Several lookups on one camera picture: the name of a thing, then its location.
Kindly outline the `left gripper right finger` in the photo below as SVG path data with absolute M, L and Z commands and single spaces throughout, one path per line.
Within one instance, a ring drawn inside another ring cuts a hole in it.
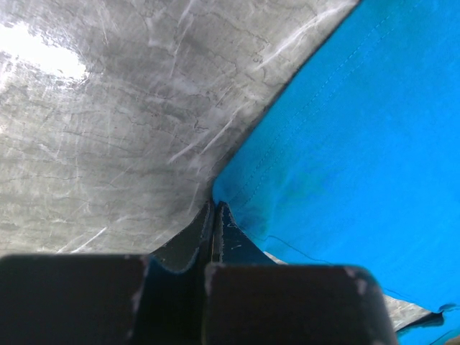
M 396 344 L 379 284 L 350 265 L 278 264 L 220 203 L 204 271 L 205 344 Z

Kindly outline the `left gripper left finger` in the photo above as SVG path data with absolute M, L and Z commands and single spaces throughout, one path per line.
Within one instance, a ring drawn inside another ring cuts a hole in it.
M 150 254 L 1 258 L 3 344 L 198 344 L 214 204 Z

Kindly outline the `blue t shirt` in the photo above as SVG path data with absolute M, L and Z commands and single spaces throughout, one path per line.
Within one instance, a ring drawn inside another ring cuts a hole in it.
M 440 315 L 401 344 L 459 335 L 459 3 L 362 1 L 213 184 L 289 264 L 367 268 Z

